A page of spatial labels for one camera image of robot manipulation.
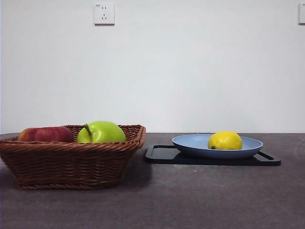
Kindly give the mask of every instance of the yellow lemon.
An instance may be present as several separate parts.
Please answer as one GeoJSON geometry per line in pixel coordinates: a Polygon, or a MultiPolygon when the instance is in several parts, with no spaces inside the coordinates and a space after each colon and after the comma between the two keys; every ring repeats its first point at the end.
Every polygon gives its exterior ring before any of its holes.
{"type": "Polygon", "coordinates": [[[209,149],[241,149],[243,141],[234,131],[219,131],[208,140],[209,149]]]}

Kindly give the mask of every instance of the table surface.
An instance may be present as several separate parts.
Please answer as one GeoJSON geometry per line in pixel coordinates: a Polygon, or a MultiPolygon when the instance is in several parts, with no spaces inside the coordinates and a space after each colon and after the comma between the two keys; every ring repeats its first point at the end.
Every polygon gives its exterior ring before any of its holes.
{"type": "Polygon", "coordinates": [[[148,146],[172,144],[178,135],[147,133],[119,186],[104,190],[19,190],[1,162],[0,228],[305,228],[305,134],[240,134],[279,157],[275,167],[144,160],[148,146]]]}

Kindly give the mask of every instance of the white wall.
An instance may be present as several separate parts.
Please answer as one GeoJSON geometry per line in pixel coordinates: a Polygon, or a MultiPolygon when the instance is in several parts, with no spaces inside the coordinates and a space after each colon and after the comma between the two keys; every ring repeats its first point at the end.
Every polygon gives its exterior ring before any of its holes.
{"type": "Polygon", "coordinates": [[[147,132],[305,132],[300,0],[1,1],[1,133],[109,120],[147,132]]]}

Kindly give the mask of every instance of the brown wicker basket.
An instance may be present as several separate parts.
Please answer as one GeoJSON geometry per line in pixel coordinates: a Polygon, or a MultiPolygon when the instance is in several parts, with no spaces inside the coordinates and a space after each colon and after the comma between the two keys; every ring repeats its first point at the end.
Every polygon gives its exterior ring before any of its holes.
{"type": "MultiPolygon", "coordinates": [[[[82,125],[65,125],[76,140],[82,125]]],[[[61,143],[0,141],[0,157],[20,189],[103,189],[122,180],[133,154],[143,146],[145,127],[119,125],[126,142],[61,143]]]]}

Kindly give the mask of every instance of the electrical outlet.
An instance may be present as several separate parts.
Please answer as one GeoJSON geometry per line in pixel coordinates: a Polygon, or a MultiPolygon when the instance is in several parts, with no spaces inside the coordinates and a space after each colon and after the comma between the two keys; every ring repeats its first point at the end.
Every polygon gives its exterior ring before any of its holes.
{"type": "Polygon", "coordinates": [[[114,4],[103,3],[94,6],[95,25],[114,25],[114,4]]]}
{"type": "Polygon", "coordinates": [[[305,2],[299,3],[299,24],[305,25],[305,2]]]}

